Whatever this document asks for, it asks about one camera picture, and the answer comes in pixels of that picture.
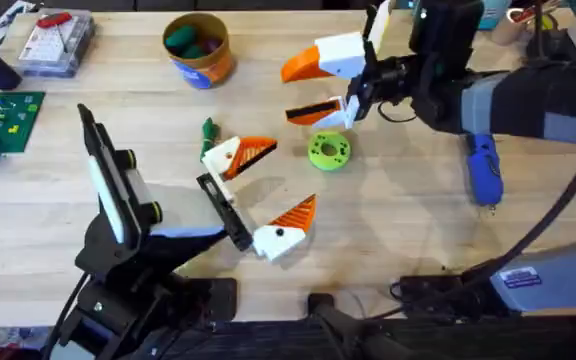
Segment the black cable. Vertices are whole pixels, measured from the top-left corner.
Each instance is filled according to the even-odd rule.
[[[392,296],[393,299],[399,301],[400,303],[403,303],[403,299],[401,298],[401,296],[399,296],[398,294],[395,294],[395,289],[399,288],[399,281],[392,283],[390,285],[390,287],[388,288],[388,292],[390,293],[390,296]]]
[[[328,325],[328,323],[326,322],[326,320],[324,320],[321,316],[314,314],[313,318],[315,318],[315,320],[317,320],[317,322],[319,323],[319,326],[321,326],[321,328],[324,330],[324,334],[326,334],[326,338],[328,338],[328,341],[330,342],[330,344],[332,345],[332,347],[335,349],[335,353],[337,354],[337,358],[339,358],[339,360],[348,360],[348,356],[346,356],[346,353],[344,352],[341,344],[339,343],[339,340],[335,337],[335,334],[332,331],[332,328],[330,327],[330,325]]]
[[[542,38],[543,27],[543,11],[541,8],[541,0],[535,0],[535,47],[537,48],[537,56],[544,57],[544,47]]]
[[[570,183],[568,184],[568,186],[566,186],[564,192],[559,196],[559,198],[557,199],[555,204],[550,208],[550,210],[548,210],[546,215],[544,215],[544,217],[541,220],[539,220],[539,222],[532,229],[530,229],[530,231],[528,231],[528,233],[521,240],[519,240],[519,242],[515,244],[515,246],[513,246],[510,250],[508,250],[508,252],[492,260],[488,265],[482,268],[479,275],[477,275],[475,278],[468,281],[464,285],[456,287],[450,291],[437,294],[435,296],[429,296],[414,303],[404,303],[398,308],[386,311],[379,315],[371,316],[367,320],[383,319],[388,316],[398,314],[412,306],[426,307],[428,305],[436,304],[440,301],[450,299],[462,292],[468,291],[474,286],[487,281],[497,271],[501,270],[503,267],[508,265],[508,263],[510,263],[515,257],[519,256],[524,251],[524,249],[530,246],[530,244],[532,244],[544,232],[544,230],[546,230],[546,228],[548,228],[548,226],[557,218],[557,216],[559,216],[559,214],[566,208],[566,206],[568,205],[568,203],[570,203],[575,194],[576,194],[576,173],[573,176]]]
[[[59,317],[57,318],[57,322],[55,323],[55,326],[52,328],[52,330],[50,330],[50,334],[48,335],[48,339],[46,339],[46,344],[44,345],[44,348],[43,348],[43,351],[41,354],[42,360],[48,360],[50,358],[50,354],[52,353],[52,349],[53,349],[53,347],[55,347],[55,344],[57,344],[57,340],[59,339],[59,331],[58,330],[61,327],[61,324],[63,324],[64,320],[66,319],[66,315],[68,315],[68,312],[70,311],[70,307],[72,306],[72,303],[75,301],[75,297],[77,297],[77,294],[79,294],[79,291],[81,291],[81,288],[84,286],[84,283],[86,282],[87,279],[88,279],[88,273],[84,272],[81,275],[81,278],[79,278],[77,285],[75,285],[75,288],[70,293],[68,300],[66,300],[66,304],[64,304],[63,309],[61,309],[61,313],[59,314]]]
[[[415,116],[413,116],[413,117],[411,117],[411,118],[408,118],[408,119],[395,120],[395,119],[391,118],[390,116],[384,114],[384,111],[381,109],[381,106],[382,106],[385,102],[386,102],[386,101],[384,100],[384,101],[380,102],[379,105],[377,105],[377,112],[379,113],[379,115],[381,115],[381,117],[382,117],[384,120],[389,121],[389,122],[392,122],[392,123],[404,123],[404,122],[413,121],[413,120],[415,120],[415,119],[417,118],[417,115],[415,115]]]

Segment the orange and white 3d printed part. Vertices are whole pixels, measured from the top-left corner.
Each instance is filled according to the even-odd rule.
[[[367,36],[375,53],[379,52],[394,1],[385,0],[377,9],[375,19]],[[315,79],[331,74],[343,79],[352,79],[364,71],[366,52],[364,38],[358,31],[327,36],[315,40],[315,45],[289,59],[281,69],[281,80],[293,82]],[[296,125],[327,128],[343,125],[350,129],[357,116],[357,95],[337,96],[323,103],[286,111],[286,118]]]
[[[310,195],[299,205],[255,230],[252,246],[259,256],[273,261],[306,238],[315,217],[316,196]]]
[[[276,148],[277,141],[272,138],[235,136],[208,150],[201,161],[224,198],[237,211],[225,181],[235,178]],[[268,225],[256,229],[252,233],[252,245],[257,254],[272,261],[303,241],[314,219],[315,205],[315,195],[311,195]]]

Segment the blue screwdriver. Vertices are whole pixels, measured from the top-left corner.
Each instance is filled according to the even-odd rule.
[[[466,144],[470,150],[467,163],[473,198],[477,205],[494,211],[504,193],[495,139],[488,134],[469,134]]]

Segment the wooden table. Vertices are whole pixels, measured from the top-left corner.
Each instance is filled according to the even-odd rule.
[[[337,172],[306,156],[310,129],[284,119],[286,108],[345,93],[346,81],[282,84],[284,61],[318,37],[363,28],[348,12],[224,12],[238,64],[223,86],[190,88],[170,63],[161,34],[179,13],[98,13],[97,35],[74,79],[25,79],[46,91],[24,154],[0,163],[0,326],[52,324],[80,271],[75,255],[97,213],[75,105],[86,104],[115,145],[132,148],[147,182],[196,186],[201,124],[211,116],[225,137],[265,135],[278,149],[230,185],[240,206],[266,222],[311,193],[317,217],[307,243],[278,264],[239,254],[229,240],[193,260],[189,276],[239,280],[237,320],[297,319],[311,291],[337,295],[342,310],[375,314],[394,303],[387,285],[401,275],[461,271],[514,244],[551,206],[576,170],[576,146],[499,137],[506,186],[494,216],[471,204],[461,142],[421,121],[391,124],[376,111],[346,133],[353,153]],[[559,16],[565,25],[572,16]],[[35,21],[17,18],[2,49],[13,61]],[[409,53],[411,18],[396,12],[382,55]],[[479,34],[473,68],[517,65],[513,48]],[[392,116],[409,116],[400,106]],[[576,198],[530,248],[576,241]]]

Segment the label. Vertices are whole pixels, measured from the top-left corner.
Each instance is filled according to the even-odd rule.
[[[509,289],[541,285],[541,278],[537,274],[537,270],[531,266],[501,271],[499,277]]]
[[[229,52],[226,52],[216,63],[208,68],[199,69],[199,71],[208,76],[213,83],[218,83],[230,74],[232,67],[232,56]]]
[[[202,74],[198,70],[191,68],[190,66],[180,63],[179,61],[173,60],[173,62],[179,68],[179,70],[181,70],[181,73],[184,75],[184,79],[186,79],[190,85],[198,89],[208,89],[212,86],[212,81],[210,81],[208,76]]]
[[[73,16],[67,22],[48,29],[35,26],[19,55],[19,60],[54,62],[61,59],[62,56],[67,58],[68,52],[64,51],[64,46],[67,47],[68,43],[75,40],[71,36],[74,33],[78,19],[78,16]]]

